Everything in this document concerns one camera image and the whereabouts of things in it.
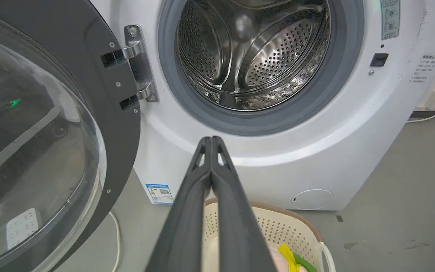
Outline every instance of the floor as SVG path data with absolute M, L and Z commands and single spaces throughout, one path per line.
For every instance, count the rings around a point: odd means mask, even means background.
M 169 208 L 150 204 L 131 174 L 114 207 L 124 248 L 119 271 L 145 269 Z M 435 270 L 435 119 L 405 125 L 345 210 L 299 213 L 319 229 L 339 272 Z M 110 272 L 115 257 L 107 217 L 58 271 Z

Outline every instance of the open round door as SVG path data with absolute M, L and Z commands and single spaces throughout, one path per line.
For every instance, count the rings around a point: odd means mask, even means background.
M 0 271 L 54 270 L 121 193 L 140 110 L 119 49 L 87 0 L 0 1 Z

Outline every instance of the power strip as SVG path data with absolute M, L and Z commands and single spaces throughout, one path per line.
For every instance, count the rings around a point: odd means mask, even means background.
M 8 250 L 14 248 L 41 227 L 40 213 L 31 208 L 14 217 L 6 224 Z

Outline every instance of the basket rim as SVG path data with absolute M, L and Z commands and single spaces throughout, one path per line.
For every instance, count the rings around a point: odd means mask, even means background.
M 204 206 L 211 205 L 211 204 L 214 204 L 214 203 L 217 203 L 217 202 L 218 202 L 217 198 L 211 198 L 211 199 L 206 200 L 204 202 Z M 264 203 L 250 201 L 250 204 L 251 204 L 252 207 L 255 207 L 255 208 L 260 208 L 260 209 L 263 209 L 263 210 L 270 210 L 271 212 L 278 212 L 278 213 L 281 213 L 283 215 L 288 215 L 288 216 L 291 216 L 291 217 L 293 217 L 295 219 L 300 220 L 305 225 L 307 225 L 307 227 L 309 227 L 309 229 L 311 229 L 311 231 L 313 232 L 313 235 L 315 236 L 315 238 L 318 241 L 318 243 L 323 241 L 323 238 L 321 237 L 320 232 L 316 229 L 316 227 L 308 219 L 304 218 L 303 216 L 301 216 L 301 215 L 299 215 L 299 214 L 297 214 L 295 212 L 291 212 L 290 210 L 285 210 L 285 209 L 278 208 L 278 207 L 275 207 L 275 206 L 272 206 L 272 205 L 268 205 L 268 204 L 264 204 Z

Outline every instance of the white washing machine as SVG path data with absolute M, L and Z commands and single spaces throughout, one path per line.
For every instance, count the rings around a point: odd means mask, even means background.
M 154 203 L 219 135 L 249 199 L 341 210 L 435 75 L 435 0 L 92 2 L 122 46 L 128 25 L 145 40 L 159 101 L 134 169 Z
M 435 75 L 435 0 L 0 0 L 0 271 L 55 270 L 131 169 L 220 136 L 250 200 L 341 210 Z

